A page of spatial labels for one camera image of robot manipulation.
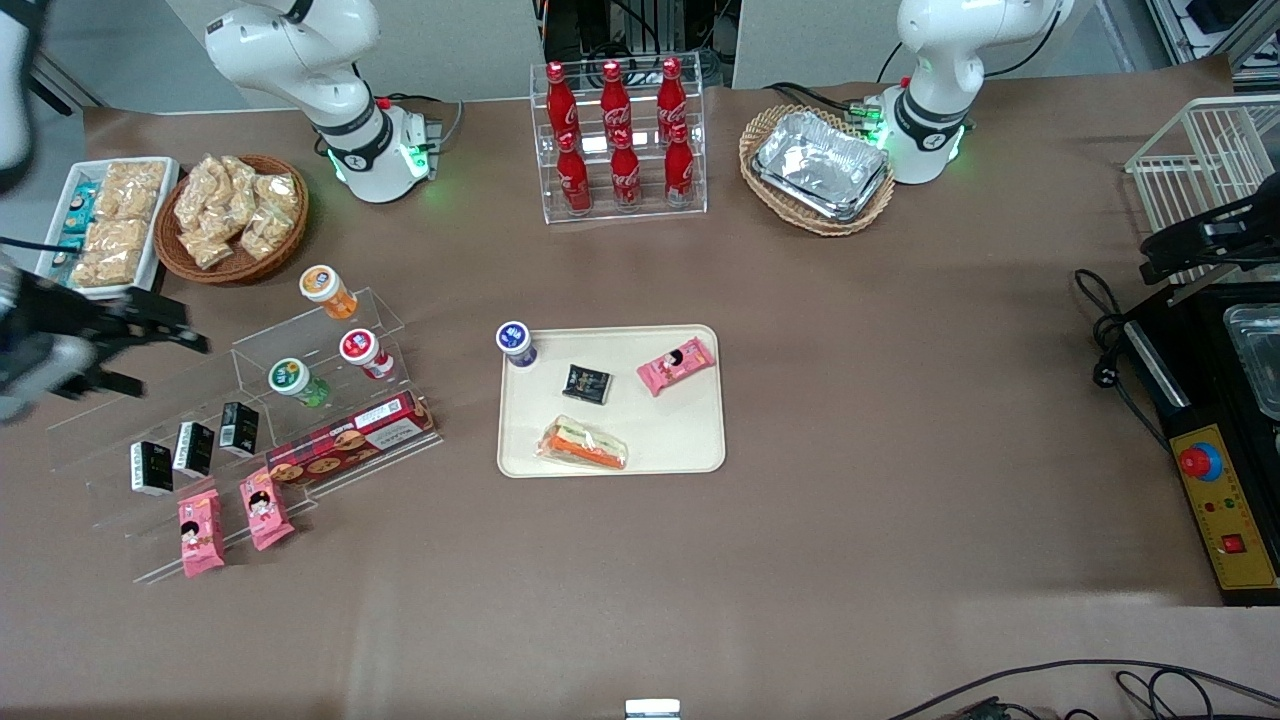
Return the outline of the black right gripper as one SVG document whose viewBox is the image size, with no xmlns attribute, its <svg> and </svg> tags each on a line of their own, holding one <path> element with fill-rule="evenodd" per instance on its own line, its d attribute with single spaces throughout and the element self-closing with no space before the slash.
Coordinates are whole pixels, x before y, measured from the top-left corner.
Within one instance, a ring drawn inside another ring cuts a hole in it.
<svg viewBox="0 0 1280 720">
<path fill-rule="evenodd" d="M 97 392 L 145 396 L 145 383 L 111 372 L 105 363 L 127 350 L 174 343 L 209 354 L 210 342 L 191 324 L 188 307 L 151 291 L 125 291 L 105 306 L 73 290 L 1 264 L 1 347 L 18 348 L 36 333 L 61 334 L 100 343 L 74 343 L 74 400 Z"/>
</svg>

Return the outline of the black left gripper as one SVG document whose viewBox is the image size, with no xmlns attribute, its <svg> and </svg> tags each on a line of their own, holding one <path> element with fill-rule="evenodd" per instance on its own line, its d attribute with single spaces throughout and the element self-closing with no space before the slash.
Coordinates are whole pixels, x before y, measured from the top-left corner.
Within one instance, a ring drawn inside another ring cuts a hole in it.
<svg viewBox="0 0 1280 720">
<path fill-rule="evenodd" d="M 1212 284 L 1238 265 L 1275 264 L 1277 234 L 1277 195 L 1258 192 L 1216 208 L 1199 225 L 1170 225 L 1153 233 L 1140 245 L 1147 258 L 1142 279 L 1147 286 Z"/>
</svg>

